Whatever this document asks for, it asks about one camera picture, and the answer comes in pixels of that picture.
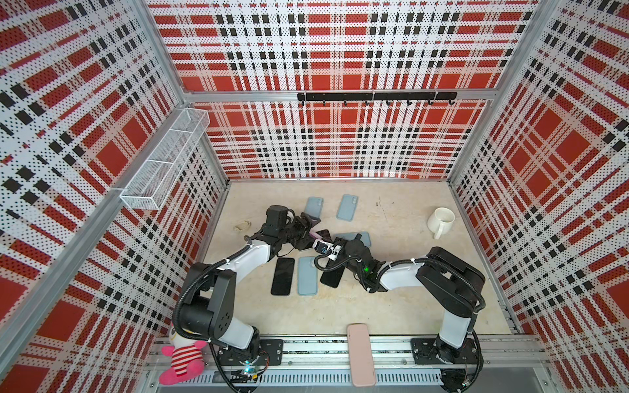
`pink plush toy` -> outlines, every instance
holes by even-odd
[[[172,345],[163,347],[162,353],[172,357],[171,367],[160,375],[159,382],[162,385],[174,385],[201,375],[205,367],[201,349],[208,343],[183,338],[172,325],[168,338]]]

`striped shirt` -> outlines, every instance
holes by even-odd
[[[183,346],[182,348],[177,348],[175,352],[172,353],[170,365],[175,369],[177,376],[180,377],[186,373],[188,363],[195,359],[203,359],[201,350],[194,345]]]

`light blue phone case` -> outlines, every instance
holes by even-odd
[[[348,233],[337,233],[334,235],[335,238],[343,238],[346,240],[353,240],[356,237],[356,234],[360,233],[361,238],[360,241],[367,246],[371,247],[371,238],[369,237],[369,232],[348,232]]]
[[[319,291],[314,259],[314,257],[301,257],[298,261],[297,293],[301,296],[314,296]]]
[[[344,221],[353,220],[353,214],[356,211],[357,204],[358,197],[356,195],[343,195],[343,199],[341,199],[341,204],[338,206],[337,218]]]
[[[323,198],[310,197],[308,198],[308,202],[306,203],[306,209],[304,209],[304,213],[314,218],[320,218],[322,209],[323,209]]]

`wooden table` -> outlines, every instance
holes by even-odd
[[[343,194],[359,197],[353,221],[336,218]],[[380,261],[420,257],[431,247],[441,246],[484,272],[487,277],[482,295],[487,306],[479,313],[476,332],[504,335],[511,331],[504,319],[489,274],[482,265],[474,244],[460,218],[450,189],[442,182],[235,182],[232,183],[205,263],[216,262],[244,245],[243,236],[252,235],[265,221],[267,208],[284,205],[300,214],[308,197],[324,199],[321,223],[315,230],[328,229],[332,235],[367,231],[371,254]],[[456,214],[452,230],[434,240],[426,227],[430,214],[438,207]],[[234,229],[242,221],[251,227]],[[291,245],[284,245],[282,254]],[[256,268],[236,288],[235,316],[258,327],[262,334],[334,335],[345,334],[350,323],[366,323],[372,335],[437,334],[443,307],[422,287],[398,288],[369,294],[349,271],[338,288],[319,283],[315,296],[297,294],[297,261],[316,255],[312,249],[293,250],[295,271],[290,296],[272,296],[271,282],[276,258]]]

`black phone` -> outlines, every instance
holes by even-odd
[[[291,294],[292,273],[295,270],[294,258],[278,258],[276,271],[273,274],[271,294],[275,296],[288,296]]]
[[[336,262],[337,261],[328,259],[328,264],[336,263]],[[343,277],[344,271],[345,271],[345,266],[332,270],[331,272],[323,272],[323,274],[321,274],[321,279],[319,281],[323,285],[327,285],[328,287],[338,288],[338,283],[341,282],[341,278]]]

